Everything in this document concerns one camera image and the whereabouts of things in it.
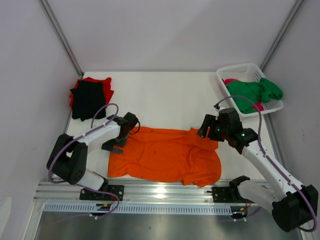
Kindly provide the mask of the orange t shirt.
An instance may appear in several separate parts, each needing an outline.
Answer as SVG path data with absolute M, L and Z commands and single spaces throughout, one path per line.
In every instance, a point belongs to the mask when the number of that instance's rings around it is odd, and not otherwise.
M 110 153 L 107 175 L 202 188 L 221 178 L 218 147 L 218 142 L 198 136 L 195 128 L 141 127 L 128 137 L 123 154 Z

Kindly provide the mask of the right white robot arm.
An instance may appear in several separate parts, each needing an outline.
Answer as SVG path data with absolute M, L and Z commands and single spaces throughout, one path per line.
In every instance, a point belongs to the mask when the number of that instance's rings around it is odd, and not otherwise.
M 316 230 L 317 189 L 292 176 L 263 146 L 261 132 L 243 127 L 234 108 L 220 108 L 217 116 L 206 114 L 197 135 L 212 141 L 227 141 L 254 165 L 271 187 L 267 189 L 246 176 L 238 177 L 228 189 L 232 201 L 248 199 L 260 205 L 285 232 L 301 229 L 309 221 L 313 221 L 313 227 L 308 232 Z

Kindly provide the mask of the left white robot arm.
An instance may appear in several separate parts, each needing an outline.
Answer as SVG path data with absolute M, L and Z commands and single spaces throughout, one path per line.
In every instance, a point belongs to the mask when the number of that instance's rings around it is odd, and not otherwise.
M 87 168 L 88 155 L 96 148 L 122 155 L 130 132 L 136 126 L 140 126 L 139 119 L 127 112 L 124 117 L 109 116 L 103 124 L 78 136 L 61 134 L 46 165 L 49 180 L 57 184 L 53 180 L 56 175 L 62 183 L 85 187 L 97 200 L 105 199 L 109 193 L 105 185 L 107 180 Z

